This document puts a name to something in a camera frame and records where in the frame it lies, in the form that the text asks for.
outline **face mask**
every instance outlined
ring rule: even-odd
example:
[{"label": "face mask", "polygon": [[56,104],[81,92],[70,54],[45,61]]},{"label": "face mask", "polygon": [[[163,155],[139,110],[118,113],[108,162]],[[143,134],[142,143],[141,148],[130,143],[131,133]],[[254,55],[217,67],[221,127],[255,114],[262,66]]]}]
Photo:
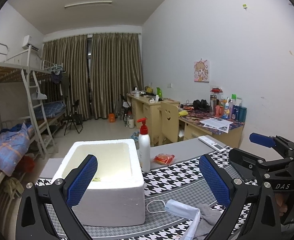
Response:
[{"label": "face mask", "polygon": [[[155,201],[161,201],[165,206],[165,210],[150,212],[148,209],[148,206],[150,205],[150,203]],[[160,212],[168,212],[169,214],[172,214],[177,217],[193,220],[193,222],[191,223],[187,231],[183,234],[183,236],[180,238],[180,240],[192,240],[194,238],[194,235],[200,220],[200,210],[198,208],[186,205],[184,203],[175,201],[173,199],[168,200],[167,203],[165,204],[163,200],[159,199],[159,200],[150,201],[147,204],[146,209],[151,214],[160,213]]]}]

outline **remote control screen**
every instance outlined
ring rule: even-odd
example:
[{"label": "remote control screen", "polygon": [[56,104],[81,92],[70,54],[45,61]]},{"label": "remote control screen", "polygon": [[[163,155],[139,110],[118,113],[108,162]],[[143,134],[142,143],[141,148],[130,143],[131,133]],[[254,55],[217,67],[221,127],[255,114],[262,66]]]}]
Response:
[{"label": "remote control screen", "polygon": [[218,150],[223,149],[223,147],[221,147],[219,144],[215,144],[214,147],[216,147]]}]

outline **white metal ladder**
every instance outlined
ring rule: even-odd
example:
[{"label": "white metal ladder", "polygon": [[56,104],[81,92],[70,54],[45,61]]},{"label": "white metal ladder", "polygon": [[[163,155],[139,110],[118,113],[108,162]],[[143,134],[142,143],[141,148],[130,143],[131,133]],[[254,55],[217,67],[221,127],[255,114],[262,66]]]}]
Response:
[{"label": "white metal ladder", "polygon": [[[30,74],[32,74],[32,76],[33,76],[35,86],[30,86]],[[56,144],[54,142],[53,136],[51,134],[51,131],[49,129],[48,121],[47,121],[45,110],[44,110],[43,100],[38,100],[40,103],[35,105],[35,106],[32,105],[30,89],[31,88],[36,88],[37,92],[40,93],[39,83],[37,81],[37,77],[36,77],[36,74],[35,74],[34,70],[32,70],[32,71],[28,70],[27,74],[25,76],[25,72],[22,69],[21,70],[21,75],[22,75],[22,78],[23,78],[23,82],[24,82],[24,85],[25,85],[26,92],[27,92],[28,109],[29,109],[31,124],[33,125],[33,127],[35,129],[35,136],[36,136],[38,149],[39,149],[39,152],[42,155],[42,157],[45,158],[45,156],[48,154],[47,147],[48,147],[49,143],[52,142],[52,144],[54,146],[54,151],[55,152],[58,152],[58,151],[57,151],[57,147],[56,147]],[[42,110],[44,122],[41,125],[38,126],[34,109],[39,107],[39,106],[41,107],[41,110]],[[46,143],[44,142],[43,138],[41,137],[41,133],[40,133],[40,128],[42,128],[44,125],[47,127],[47,131],[48,131],[48,135],[49,135],[49,140]]]}]

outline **canvas picture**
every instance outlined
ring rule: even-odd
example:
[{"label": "canvas picture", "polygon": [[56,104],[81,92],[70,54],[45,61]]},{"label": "canvas picture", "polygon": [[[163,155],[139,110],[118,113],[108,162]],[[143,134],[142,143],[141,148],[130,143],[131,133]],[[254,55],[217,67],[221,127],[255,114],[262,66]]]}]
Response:
[{"label": "canvas picture", "polygon": [[194,63],[194,81],[209,82],[209,60],[201,59]]}]

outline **blue textured pad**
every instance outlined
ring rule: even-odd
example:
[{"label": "blue textured pad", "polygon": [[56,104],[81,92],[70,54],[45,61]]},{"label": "blue textured pad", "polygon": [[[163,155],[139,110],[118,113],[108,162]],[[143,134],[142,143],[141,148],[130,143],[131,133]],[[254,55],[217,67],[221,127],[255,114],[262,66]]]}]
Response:
[{"label": "blue textured pad", "polygon": [[93,156],[68,188],[66,202],[70,208],[79,204],[86,189],[88,188],[88,185],[95,176],[97,168],[97,158]]},{"label": "blue textured pad", "polygon": [[199,169],[218,204],[227,208],[230,204],[229,188],[204,155],[199,159]]},{"label": "blue textured pad", "polygon": [[261,135],[258,133],[252,133],[249,136],[249,140],[252,143],[259,144],[259,145],[262,145],[262,146],[265,146],[268,148],[272,148],[272,147],[276,146],[276,143],[273,138],[268,137],[268,136],[264,136],[264,135]]}]

